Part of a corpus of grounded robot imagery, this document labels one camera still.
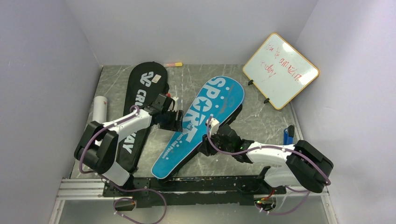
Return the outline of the black racket cover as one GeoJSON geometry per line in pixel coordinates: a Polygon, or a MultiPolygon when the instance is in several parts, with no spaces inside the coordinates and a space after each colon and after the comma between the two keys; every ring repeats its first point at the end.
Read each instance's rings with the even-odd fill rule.
{"type": "MultiPolygon", "coordinates": [[[[140,108],[151,104],[160,93],[168,93],[168,73],[165,67],[157,62],[144,62],[133,68],[130,73],[123,115],[136,105],[140,108]]],[[[118,145],[117,163],[129,173],[138,169],[138,162],[151,128],[139,130],[127,136],[118,145]]]]}

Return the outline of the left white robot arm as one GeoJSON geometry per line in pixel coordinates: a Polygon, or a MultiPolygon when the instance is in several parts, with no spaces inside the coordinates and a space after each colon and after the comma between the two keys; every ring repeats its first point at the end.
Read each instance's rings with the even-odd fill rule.
{"type": "Polygon", "coordinates": [[[119,144],[130,135],[153,125],[180,132],[183,116],[180,103],[180,98],[160,93],[147,106],[131,106],[129,114],[119,119],[105,123],[90,122],[74,152],[80,173],[96,173],[114,184],[120,195],[130,195],[135,189],[134,177],[116,161],[119,144]]]}

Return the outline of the blue racket cover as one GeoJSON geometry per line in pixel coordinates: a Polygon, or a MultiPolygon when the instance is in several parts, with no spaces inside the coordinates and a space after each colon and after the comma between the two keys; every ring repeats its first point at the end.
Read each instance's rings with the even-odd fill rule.
{"type": "Polygon", "coordinates": [[[231,121],[243,104],[245,92],[233,78],[216,76],[208,80],[182,119],[182,131],[175,132],[155,161],[151,173],[159,180],[168,179],[198,153],[205,123],[212,117],[220,124],[231,121]]]}

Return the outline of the white shuttlecock tube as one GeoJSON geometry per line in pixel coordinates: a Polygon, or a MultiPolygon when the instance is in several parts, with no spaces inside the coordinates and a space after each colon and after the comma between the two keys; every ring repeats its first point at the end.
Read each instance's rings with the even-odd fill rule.
{"type": "Polygon", "coordinates": [[[92,120],[105,123],[107,119],[107,98],[96,96],[93,101],[92,120]]]}

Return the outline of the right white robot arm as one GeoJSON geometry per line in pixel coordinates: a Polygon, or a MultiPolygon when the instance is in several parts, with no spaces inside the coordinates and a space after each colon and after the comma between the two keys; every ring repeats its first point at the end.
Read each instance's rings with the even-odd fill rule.
{"type": "Polygon", "coordinates": [[[222,153],[241,163],[264,164],[256,182],[261,193],[290,185],[321,193],[332,183],[333,162],[305,140],[289,145],[263,144],[240,138],[229,125],[206,125],[202,138],[206,155],[222,153]]]}

